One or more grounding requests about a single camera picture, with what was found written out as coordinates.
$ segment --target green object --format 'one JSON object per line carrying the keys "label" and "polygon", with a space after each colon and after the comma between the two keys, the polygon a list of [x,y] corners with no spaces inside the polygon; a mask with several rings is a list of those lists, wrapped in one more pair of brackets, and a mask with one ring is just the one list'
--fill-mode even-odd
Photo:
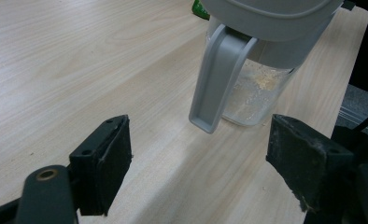
{"label": "green object", "polygon": [[193,14],[197,15],[198,17],[209,20],[210,15],[205,10],[205,8],[202,6],[202,4],[199,2],[199,0],[195,0],[192,5],[192,12]]}

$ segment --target pitcher handle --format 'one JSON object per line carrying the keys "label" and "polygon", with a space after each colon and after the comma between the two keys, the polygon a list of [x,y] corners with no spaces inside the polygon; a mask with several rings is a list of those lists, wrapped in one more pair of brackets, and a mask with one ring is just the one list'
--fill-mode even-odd
{"label": "pitcher handle", "polygon": [[221,24],[206,46],[193,95],[190,122],[207,133],[219,125],[228,97],[258,39]]}

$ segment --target clear plastic container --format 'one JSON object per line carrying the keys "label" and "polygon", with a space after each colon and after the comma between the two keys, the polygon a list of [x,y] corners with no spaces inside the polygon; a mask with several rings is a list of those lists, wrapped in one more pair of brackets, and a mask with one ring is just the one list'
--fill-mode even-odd
{"label": "clear plastic container", "polygon": [[222,117],[243,126],[263,122],[295,71],[246,60]]}

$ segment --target wooden table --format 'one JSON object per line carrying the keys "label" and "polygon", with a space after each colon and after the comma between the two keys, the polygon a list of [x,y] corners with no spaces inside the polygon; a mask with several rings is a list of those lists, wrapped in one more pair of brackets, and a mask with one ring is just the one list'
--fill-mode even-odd
{"label": "wooden table", "polygon": [[[188,121],[208,21],[188,0],[0,1],[0,205],[128,114],[134,158],[108,217],[80,223],[303,223],[265,161],[270,120]],[[330,136],[368,22],[339,9],[274,113]]]}

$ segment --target gray handle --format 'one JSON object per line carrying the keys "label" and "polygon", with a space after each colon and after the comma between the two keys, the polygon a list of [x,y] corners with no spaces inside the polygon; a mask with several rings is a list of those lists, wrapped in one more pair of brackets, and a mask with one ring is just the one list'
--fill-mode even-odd
{"label": "gray handle", "polygon": [[242,35],[224,24],[206,46],[200,74],[193,95],[190,122],[213,133],[240,70],[255,46],[257,38]]}

